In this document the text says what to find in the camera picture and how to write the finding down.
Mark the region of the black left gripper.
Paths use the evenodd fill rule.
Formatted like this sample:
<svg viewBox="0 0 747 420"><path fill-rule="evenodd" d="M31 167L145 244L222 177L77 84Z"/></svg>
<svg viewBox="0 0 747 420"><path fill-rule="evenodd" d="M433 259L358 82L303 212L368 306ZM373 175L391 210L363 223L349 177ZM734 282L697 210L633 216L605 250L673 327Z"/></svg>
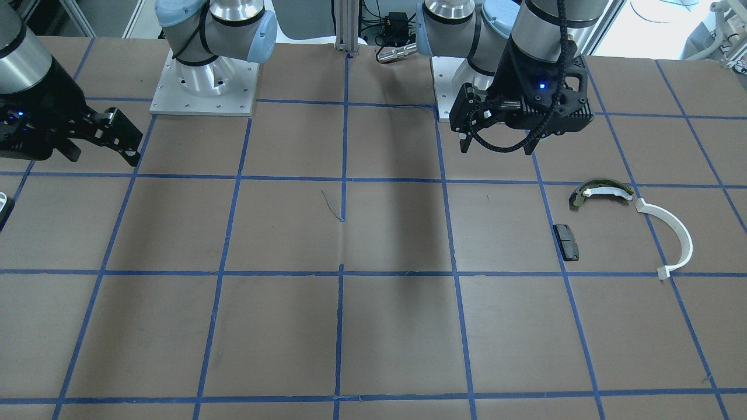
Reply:
<svg viewBox="0 0 747 420"><path fill-rule="evenodd" d="M458 134L461 153L477 141L489 151L534 153L550 135L584 130L595 119L588 99L589 69L574 41L561 41L556 62L525 54L509 41L487 90L472 83L459 88L450 112L450 128ZM497 146L479 135L497 123L528 135L512 146Z"/></svg>

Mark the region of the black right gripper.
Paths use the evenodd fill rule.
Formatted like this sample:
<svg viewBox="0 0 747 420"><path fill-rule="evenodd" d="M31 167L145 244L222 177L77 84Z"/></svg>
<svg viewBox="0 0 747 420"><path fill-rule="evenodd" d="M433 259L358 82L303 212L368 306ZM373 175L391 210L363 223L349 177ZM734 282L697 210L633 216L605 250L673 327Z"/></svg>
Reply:
<svg viewBox="0 0 747 420"><path fill-rule="evenodd" d="M141 161L142 131L117 107L97 112L86 104L82 88L53 59L33 87L2 95L2 157L46 160L59 151L77 162L82 150L74 139L117 152L131 166Z"/></svg>

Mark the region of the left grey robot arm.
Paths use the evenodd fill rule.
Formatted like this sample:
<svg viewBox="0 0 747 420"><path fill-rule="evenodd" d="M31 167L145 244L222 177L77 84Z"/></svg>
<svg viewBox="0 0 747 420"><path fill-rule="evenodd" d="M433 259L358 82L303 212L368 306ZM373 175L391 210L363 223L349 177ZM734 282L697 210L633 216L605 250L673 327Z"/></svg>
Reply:
<svg viewBox="0 0 747 420"><path fill-rule="evenodd" d="M462 153L533 154L547 136L584 130L595 115L581 54L606 1L421 1L418 53L462 58L486 87L469 79L448 111Z"/></svg>

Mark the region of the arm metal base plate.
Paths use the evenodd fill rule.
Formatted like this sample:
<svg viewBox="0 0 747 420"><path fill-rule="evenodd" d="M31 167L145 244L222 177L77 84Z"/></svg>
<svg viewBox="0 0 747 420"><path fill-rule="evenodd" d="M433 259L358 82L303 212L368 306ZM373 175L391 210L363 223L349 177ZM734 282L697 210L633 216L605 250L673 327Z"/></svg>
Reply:
<svg viewBox="0 0 747 420"><path fill-rule="evenodd" d="M187 66L166 55L149 111L171 116L251 117L260 64L219 57Z"/></svg>
<svg viewBox="0 0 747 420"><path fill-rule="evenodd" d="M486 75L473 69L467 58L432 57L433 89L437 98L438 120L450 121L450 111L464 83L472 83L479 90L487 90L494 75Z"/></svg>

